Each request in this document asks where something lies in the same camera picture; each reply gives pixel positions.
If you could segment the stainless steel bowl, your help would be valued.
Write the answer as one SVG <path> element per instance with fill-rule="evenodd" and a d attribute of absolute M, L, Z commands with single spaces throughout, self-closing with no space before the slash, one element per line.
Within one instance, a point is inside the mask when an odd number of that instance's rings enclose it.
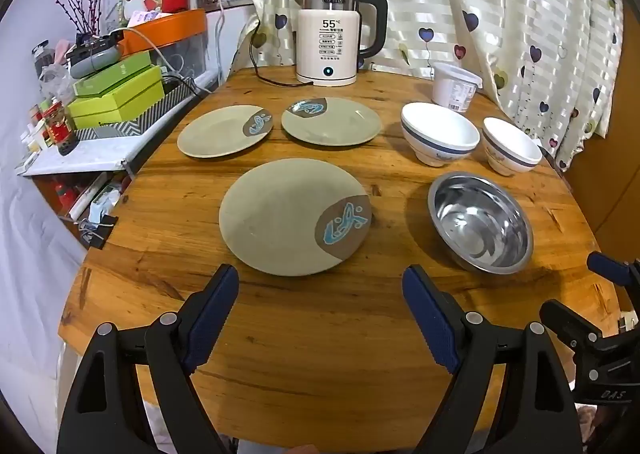
<path fill-rule="evenodd" d="M 464 171 L 439 176 L 428 189 L 428 213 L 462 268 L 511 275 L 533 256 L 532 225 L 505 189 Z"/>

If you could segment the small white blue-striped bowl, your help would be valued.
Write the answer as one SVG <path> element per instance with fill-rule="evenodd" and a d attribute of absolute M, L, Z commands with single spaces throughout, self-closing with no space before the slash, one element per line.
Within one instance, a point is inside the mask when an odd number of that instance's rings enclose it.
<path fill-rule="evenodd" d="M 482 138 L 489 166 L 502 176 L 528 173 L 542 159 L 536 142 L 501 118 L 484 118 Z"/>

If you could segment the large white blue-striped bowl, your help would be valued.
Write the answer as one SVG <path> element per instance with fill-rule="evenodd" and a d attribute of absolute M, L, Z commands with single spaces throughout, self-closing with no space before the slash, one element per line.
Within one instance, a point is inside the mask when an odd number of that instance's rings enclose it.
<path fill-rule="evenodd" d="M 480 143 L 480 132 L 471 121 L 438 104 L 405 104 L 400 112 L 400 125 L 416 158 L 431 167 L 464 159 Z"/>

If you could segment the black binder clip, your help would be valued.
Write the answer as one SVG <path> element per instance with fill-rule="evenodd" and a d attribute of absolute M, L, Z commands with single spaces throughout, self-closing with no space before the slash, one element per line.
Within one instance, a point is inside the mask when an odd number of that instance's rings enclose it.
<path fill-rule="evenodd" d="M 98 223 L 82 219 L 77 224 L 81 242 L 91 248 L 104 248 L 117 222 L 118 218 L 111 215 L 104 215 Z"/>

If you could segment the white plastic tub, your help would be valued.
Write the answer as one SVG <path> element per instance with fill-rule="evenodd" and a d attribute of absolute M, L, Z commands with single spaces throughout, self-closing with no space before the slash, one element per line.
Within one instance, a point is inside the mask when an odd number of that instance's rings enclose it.
<path fill-rule="evenodd" d="M 441 107 L 465 113 L 477 90 L 483 88 L 483 80 L 478 75 L 447 62 L 436 62 L 433 69 L 432 100 Z"/>

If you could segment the white side shelf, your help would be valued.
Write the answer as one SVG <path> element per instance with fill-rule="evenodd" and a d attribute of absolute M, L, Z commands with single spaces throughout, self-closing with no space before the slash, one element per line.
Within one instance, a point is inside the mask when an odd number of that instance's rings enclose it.
<path fill-rule="evenodd" d="M 139 136 L 80 141 L 77 147 L 65 156 L 49 148 L 41 151 L 25 173 L 18 173 L 18 176 L 38 177 L 126 171 L 130 177 L 134 177 L 140 169 L 136 159 L 145 149 L 149 149 L 151 144 L 157 145 L 157 142 L 162 141 L 166 131 L 170 131 L 169 125 L 177 122 L 178 116 L 185 115 L 187 108 L 193 108 L 202 97 L 208 96 L 208 92 L 202 87 L 214 86 L 214 79 L 215 74 L 212 71 L 196 77 L 195 92 L 189 92 L 186 98 L 178 102 Z"/>

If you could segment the heart pattern curtain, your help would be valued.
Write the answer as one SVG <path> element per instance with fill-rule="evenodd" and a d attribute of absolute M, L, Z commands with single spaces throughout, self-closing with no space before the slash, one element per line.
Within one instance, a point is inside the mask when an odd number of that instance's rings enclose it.
<path fill-rule="evenodd" d="M 252 0 L 244 29 L 262 66 L 295 61 L 295 0 Z M 608 131 L 624 37 L 623 0 L 387 0 L 386 42 L 369 70 L 430 78 L 462 66 L 513 123 L 567 169 Z"/>

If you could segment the red label jar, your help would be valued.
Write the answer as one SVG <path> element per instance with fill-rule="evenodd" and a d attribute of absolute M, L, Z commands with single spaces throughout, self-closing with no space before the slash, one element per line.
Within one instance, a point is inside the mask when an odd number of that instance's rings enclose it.
<path fill-rule="evenodd" d="M 62 156 L 69 155 L 77 147 L 79 140 L 63 103 L 53 98 L 41 109 L 41 114 L 58 153 Z"/>

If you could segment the white electric kettle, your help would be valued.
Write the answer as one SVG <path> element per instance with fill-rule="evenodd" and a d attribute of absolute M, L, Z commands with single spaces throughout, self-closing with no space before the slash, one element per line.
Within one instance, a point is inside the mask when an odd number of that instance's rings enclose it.
<path fill-rule="evenodd" d="M 297 81 L 340 87 L 356 82 L 358 64 L 376 56 L 386 42 L 387 0 L 296 0 L 299 6 L 295 37 Z M 359 7 L 375 11 L 374 38 L 360 47 Z"/>

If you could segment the lime green box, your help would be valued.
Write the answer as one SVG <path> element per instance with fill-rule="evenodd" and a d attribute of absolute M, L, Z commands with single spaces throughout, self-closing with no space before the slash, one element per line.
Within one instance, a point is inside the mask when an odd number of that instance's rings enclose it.
<path fill-rule="evenodd" d="M 162 72 L 149 66 L 101 97 L 77 98 L 67 111 L 78 129 L 100 127 L 132 121 L 164 97 Z"/>

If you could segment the dark green box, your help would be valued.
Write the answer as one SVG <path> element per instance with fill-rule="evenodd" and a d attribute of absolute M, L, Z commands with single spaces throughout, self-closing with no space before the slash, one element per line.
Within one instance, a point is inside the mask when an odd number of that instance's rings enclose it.
<path fill-rule="evenodd" d="M 129 78 L 146 70 L 152 64 L 148 51 L 137 52 L 117 63 L 96 72 L 74 84 L 79 98 L 99 97 Z"/>

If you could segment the chevron pattern tray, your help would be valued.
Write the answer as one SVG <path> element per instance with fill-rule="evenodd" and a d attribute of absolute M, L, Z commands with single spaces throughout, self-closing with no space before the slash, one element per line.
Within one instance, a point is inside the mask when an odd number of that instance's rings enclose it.
<path fill-rule="evenodd" d="M 119 109 L 73 116 L 77 138 L 83 141 L 141 136 L 180 102 L 199 92 L 192 78 L 167 77 Z"/>

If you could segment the grey glasses case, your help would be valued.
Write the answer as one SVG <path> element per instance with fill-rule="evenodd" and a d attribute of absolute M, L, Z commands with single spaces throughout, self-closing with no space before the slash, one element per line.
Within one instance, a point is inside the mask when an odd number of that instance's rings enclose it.
<path fill-rule="evenodd" d="M 120 52 L 117 47 L 111 47 L 94 54 L 90 54 L 85 58 L 78 60 L 70 65 L 70 76 L 74 80 L 92 75 L 103 69 L 112 66 L 120 59 Z"/>

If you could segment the orange lid storage bin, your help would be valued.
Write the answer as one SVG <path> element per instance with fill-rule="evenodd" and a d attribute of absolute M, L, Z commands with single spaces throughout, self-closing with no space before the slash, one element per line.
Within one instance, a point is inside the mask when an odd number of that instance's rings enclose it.
<path fill-rule="evenodd" d="M 166 14 L 116 30 L 124 57 L 149 50 L 152 61 L 183 77 L 196 78 L 206 71 L 207 20 L 204 9 Z"/>

